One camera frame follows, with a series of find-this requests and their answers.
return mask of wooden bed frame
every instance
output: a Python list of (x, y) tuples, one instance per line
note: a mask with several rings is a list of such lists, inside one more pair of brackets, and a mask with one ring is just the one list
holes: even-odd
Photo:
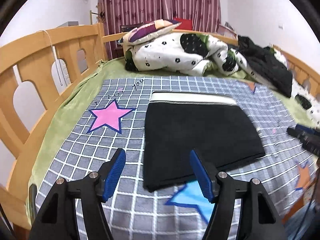
[[(104, 36), (102, 23), (55, 28), (47, 32), (40, 31), (0, 47), (0, 139), (17, 160), (8, 180), (8, 187), (0, 187), (0, 203), (8, 219), (25, 229), (31, 228), (25, 207), (28, 181), (53, 115), (74, 87), (96, 70), (98, 62), (101, 59), (107, 60), (104, 43), (119, 40), (125, 34)], [(226, 43), (238, 44), (235, 39), (210, 34)], [(65, 61), (70, 77), (70, 85), (61, 94), (58, 93), (51, 74), (54, 62), (51, 45), (55, 46), (57, 57)], [(83, 73), (80, 73), (77, 65), (76, 54), (80, 49), (84, 50), (88, 64), (88, 69)], [(300, 84), (309, 79), (310, 93), (315, 96), (320, 91), (320, 75), (294, 56), (284, 51), (282, 53), (287, 57), (291, 68), (296, 71)], [(31, 81), (35, 85), (45, 108), (31, 132), (23, 125), (13, 106), (13, 94), (18, 86), (13, 72), (15, 65), (18, 67), (21, 80)]]

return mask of blue gripper pad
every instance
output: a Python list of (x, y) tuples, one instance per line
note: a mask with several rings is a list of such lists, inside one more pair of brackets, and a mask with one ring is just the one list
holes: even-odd
[(315, 130), (310, 128), (310, 127), (307, 127), (307, 126), (303, 126), (301, 124), (297, 124), (296, 129), (300, 129), (300, 130), (303, 130), (303, 131), (306, 131), (307, 133), (310, 133), (310, 134), (315, 134)]
[(190, 152), (190, 165), (194, 174), (196, 175), (196, 179), (199, 183), (203, 196), (211, 203), (214, 199), (212, 182), (208, 176), (208, 173), (202, 166), (199, 156), (194, 150)]
[(115, 163), (113, 164), (105, 182), (104, 182), (104, 192), (102, 194), (103, 201), (107, 201), (109, 198), (113, 196), (115, 192), (116, 186), (120, 179), (120, 175), (123, 171), (125, 165), (125, 151), (121, 150), (119, 156), (117, 157)]

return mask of pink star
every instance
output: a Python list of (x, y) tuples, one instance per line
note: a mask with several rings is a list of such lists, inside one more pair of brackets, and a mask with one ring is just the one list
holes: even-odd
[(97, 130), (102, 126), (107, 126), (121, 134), (121, 118), (133, 110), (135, 110), (135, 108), (120, 108), (115, 99), (103, 109), (89, 110), (89, 112), (95, 116), (95, 120), (87, 133)]

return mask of metal screw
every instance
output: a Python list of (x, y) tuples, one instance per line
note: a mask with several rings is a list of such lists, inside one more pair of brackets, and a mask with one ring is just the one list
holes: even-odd
[(64, 178), (59, 178), (59, 179), (57, 179), (56, 183), (57, 183), (57, 184), (62, 184), (62, 183), (64, 183)]
[(258, 184), (260, 183), (260, 180), (257, 179), (257, 178), (253, 178), (253, 179), (252, 179), (252, 182), (253, 182), (254, 184), (258, 185)]
[(227, 174), (224, 172), (224, 171), (220, 171), (219, 173), (218, 173), (218, 176), (220, 177), (220, 178), (226, 178), (227, 177)]
[(93, 171), (93, 172), (91, 172), (91, 173), (89, 174), (89, 177), (92, 178), (92, 179), (94, 179), (94, 178), (98, 177), (98, 173), (97, 173), (96, 171)]

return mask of white wall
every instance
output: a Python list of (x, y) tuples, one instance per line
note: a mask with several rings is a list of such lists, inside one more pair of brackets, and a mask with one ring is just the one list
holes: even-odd
[[(0, 46), (39, 30), (56, 28), (68, 21), (78, 21), (80, 25), (88, 25), (89, 11), (96, 12), (96, 5), (97, 0), (28, 0), (0, 36)], [(18, 78), (18, 84), (14, 106), (22, 122), (28, 130), (31, 130), (44, 108), (30, 82), (21, 84)], [(14, 157), (0, 140), (0, 183), (4, 186), (13, 161)]]
[[(98, 13), (98, 9), (96, 8), (96, 6), (98, 5), (98, 0), (90, 0), (90, 10), (94, 13)], [(93, 14), (92, 15), (92, 23), (98, 23), (97, 20), (97, 15)]]
[(238, 34), (249, 36), (262, 47), (278, 45), (320, 73), (320, 43), (289, 0), (220, 2), (221, 11), (228, 8), (228, 22)]
[(221, 25), (228, 21), (228, 0), (220, 0)]

